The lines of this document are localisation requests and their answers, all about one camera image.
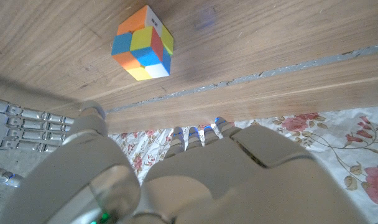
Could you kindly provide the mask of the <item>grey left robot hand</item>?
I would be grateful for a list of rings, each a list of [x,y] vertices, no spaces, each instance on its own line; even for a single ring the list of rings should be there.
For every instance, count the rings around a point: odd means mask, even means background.
[[[139,182],[87,101],[66,140],[24,178],[1,223],[365,223],[306,149],[263,126],[216,118],[199,142],[175,129]]]

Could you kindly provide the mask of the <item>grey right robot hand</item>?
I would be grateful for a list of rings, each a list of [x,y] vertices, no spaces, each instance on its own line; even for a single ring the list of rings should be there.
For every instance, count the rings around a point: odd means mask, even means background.
[[[43,152],[58,149],[74,119],[0,100],[0,152]],[[0,166],[0,185],[19,187],[22,176]]]

